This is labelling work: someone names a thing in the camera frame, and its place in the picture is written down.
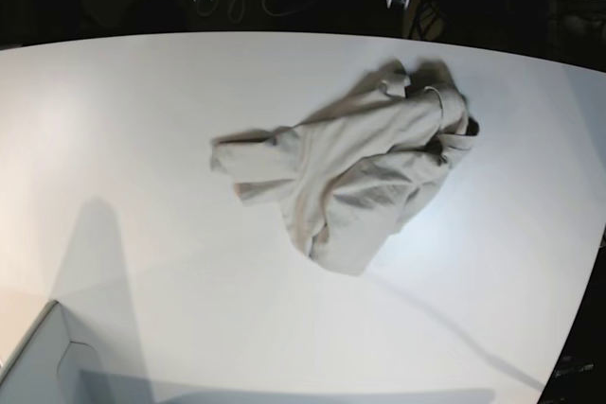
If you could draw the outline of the beige t-shirt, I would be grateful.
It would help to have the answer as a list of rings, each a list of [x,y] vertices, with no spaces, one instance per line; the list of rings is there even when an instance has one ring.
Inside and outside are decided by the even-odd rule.
[[[479,127],[447,65],[391,61],[299,124],[216,139],[211,166],[247,205],[275,203],[319,267],[365,271],[439,192]]]

